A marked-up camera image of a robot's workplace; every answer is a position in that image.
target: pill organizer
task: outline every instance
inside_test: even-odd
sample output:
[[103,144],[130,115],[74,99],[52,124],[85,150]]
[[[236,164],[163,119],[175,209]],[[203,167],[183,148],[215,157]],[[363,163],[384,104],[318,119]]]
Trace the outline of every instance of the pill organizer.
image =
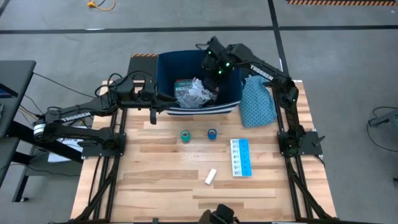
[[251,177],[249,141],[231,139],[232,175],[234,177]]

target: wooden tabletop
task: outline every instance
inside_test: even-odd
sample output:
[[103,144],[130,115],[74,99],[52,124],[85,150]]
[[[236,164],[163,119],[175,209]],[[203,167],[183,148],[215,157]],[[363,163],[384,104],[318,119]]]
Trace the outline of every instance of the wooden tabletop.
[[[300,123],[311,130],[314,127],[303,83],[296,85],[300,91]],[[110,119],[95,117],[93,128],[109,126]],[[215,141],[207,138],[211,128],[218,132]],[[185,129],[191,133],[188,144],[180,139]],[[239,107],[226,115],[172,117],[162,113],[157,116],[157,125],[150,124],[149,110],[128,110],[126,152],[119,166],[111,221],[151,222],[158,217],[160,222],[197,222],[206,209],[214,210],[219,203],[231,207],[243,222],[294,220],[278,130],[277,121],[260,128],[244,128]],[[229,140],[233,138],[249,140],[252,177],[232,176]],[[322,163],[314,156],[302,156],[302,160],[309,191],[327,213],[335,216]],[[87,205],[96,161],[97,157],[84,161],[71,218]],[[211,169],[217,174],[213,183],[206,185]],[[304,217],[302,194],[297,191]],[[100,217],[104,217],[105,206],[103,202]]]

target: green tape roll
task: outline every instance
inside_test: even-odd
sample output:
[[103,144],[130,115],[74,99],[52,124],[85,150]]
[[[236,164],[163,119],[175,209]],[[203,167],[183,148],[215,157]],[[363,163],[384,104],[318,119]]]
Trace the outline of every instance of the green tape roll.
[[182,142],[189,142],[190,139],[191,139],[191,135],[189,134],[188,131],[182,131],[181,132],[181,140],[182,140]]

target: concrete floor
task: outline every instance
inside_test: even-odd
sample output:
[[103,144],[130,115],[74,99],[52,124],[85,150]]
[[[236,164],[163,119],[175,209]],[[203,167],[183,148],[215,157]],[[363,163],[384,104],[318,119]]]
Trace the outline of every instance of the concrete floor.
[[[398,24],[396,7],[274,2],[280,26]],[[272,25],[264,0],[244,4],[239,0],[117,0],[111,12],[87,9],[85,4],[82,0],[11,0],[0,18],[0,30]],[[37,73],[93,94],[109,74],[126,74],[133,53],[194,49],[195,43],[212,35],[224,44],[243,42],[260,58],[279,66],[273,31],[0,35],[0,60],[36,60]],[[398,105],[398,30],[283,31],[281,36],[290,75],[304,80],[315,127],[326,136],[322,148],[338,216],[396,223],[398,189],[392,178],[398,177],[398,153],[372,145],[366,123],[373,108]],[[33,78],[27,95],[43,109],[87,100],[39,77]],[[22,104],[35,110],[27,99]],[[16,120],[27,124],[19,114]],[[398,149],[389,128],[372,129],[371,134],[380,144]],[[19,146],[19,151],[28,150],[27,144]],[[10,167],[0,189],[0,223],[68,220],[78,178],[31,177],[24,194],[31,201],[11,203],[21,172],[20,166]]]

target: blue storage bin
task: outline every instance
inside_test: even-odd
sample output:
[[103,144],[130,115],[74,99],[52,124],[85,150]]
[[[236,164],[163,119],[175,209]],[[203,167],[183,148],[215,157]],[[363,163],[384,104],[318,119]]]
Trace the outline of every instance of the blue storage bin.
[[[204,58],[205,54],[202,50],[182,50],[160,54],[156,68],[158,90],[169,96],[174,96],[174,83],[176,80],[197,77],[203,81],[208,73],[201,67]],[[173,107],[167,109],[166,112],[172,116],[230,113],[242,99],[239,69],[235,68],[228,80],[218,88],[218,97],[213,106],[199,109]]]

